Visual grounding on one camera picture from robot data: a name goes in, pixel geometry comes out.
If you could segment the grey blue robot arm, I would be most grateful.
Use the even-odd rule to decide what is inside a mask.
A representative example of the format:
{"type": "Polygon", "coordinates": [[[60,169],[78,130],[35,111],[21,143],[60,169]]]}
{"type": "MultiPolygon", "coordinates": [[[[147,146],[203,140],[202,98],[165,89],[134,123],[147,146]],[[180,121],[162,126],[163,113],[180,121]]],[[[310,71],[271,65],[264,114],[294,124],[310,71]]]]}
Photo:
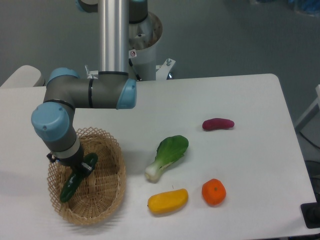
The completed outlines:
{"type": "Polygon", "coordinates": [[[68,68],[57,68],[46,85],[43,103],[31,114],[36,134],[50,150],[51,162],[89,176],[94,164],[86,163],[73,128],[77,108],[132,109],[136,81],[129,77],[129,25],[148,17],[145,0],[78,0],[77,7],[99,16],[99,68],[97,76],[81,79],[68,68]]]}

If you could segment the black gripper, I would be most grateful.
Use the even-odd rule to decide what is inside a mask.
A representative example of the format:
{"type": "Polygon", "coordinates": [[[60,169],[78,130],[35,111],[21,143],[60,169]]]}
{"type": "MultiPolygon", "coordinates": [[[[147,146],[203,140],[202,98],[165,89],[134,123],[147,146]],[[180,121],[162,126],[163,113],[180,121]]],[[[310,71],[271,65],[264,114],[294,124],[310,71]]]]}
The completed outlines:
{"type": "Polygon", "coordinates": [[[81,177],[87,178],[95,169],[95,162],[83,162],[84,161],[84,150],[80,145],[76,150],[72,150],[71,153],[67,152],[67,156],[64,156],[64,152],[53,153],[50,152],[46,155],[51,163],[59,163],[62,166],[71,167],[75,170],[81,177]]]}

